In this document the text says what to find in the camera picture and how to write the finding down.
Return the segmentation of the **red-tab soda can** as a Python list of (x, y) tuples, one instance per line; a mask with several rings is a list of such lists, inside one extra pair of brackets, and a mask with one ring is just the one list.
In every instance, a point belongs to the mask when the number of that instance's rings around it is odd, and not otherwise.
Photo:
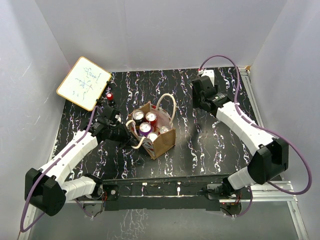
[(160, 127), (159, 129), (159, 134), (164, 134), (164, 133), (167, 133), (168, 131), (170, 131), (171, 128), (169, 126), (162, 126)]

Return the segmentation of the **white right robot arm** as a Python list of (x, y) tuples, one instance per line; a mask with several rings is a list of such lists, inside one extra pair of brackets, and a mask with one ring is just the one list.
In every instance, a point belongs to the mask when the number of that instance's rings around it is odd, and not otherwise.
[(263, 185), (289, 167), (289, 145), (282, 138), (255, 127), (243, 111), (237, 111), (235, 103), (225, 92), (219, 92), (213, 70), (199, 70), (192, 83), (192, 105), (211, 113), (228, 126), (248, 148), (252, 159), (248, 166), (237, 170), (222, 180), (211, 191), (233, 199), (241, 189), (255, 184)]

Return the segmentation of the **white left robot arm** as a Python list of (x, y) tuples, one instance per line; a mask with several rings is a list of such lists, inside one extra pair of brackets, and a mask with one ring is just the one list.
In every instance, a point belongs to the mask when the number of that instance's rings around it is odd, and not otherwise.
[(102, 181), (91, 174), (67, 180), (76, 165), (101, 142), (115, 141), (123, 145), (131, 134), (119, 110), (105, 107), (97, 117), (84, 121), (73, 139), (55, 158), (25, 175), (24, 199), (49, 216), (56, 215), (65, 203), (88, 196), (93, 200), (103, 195)]

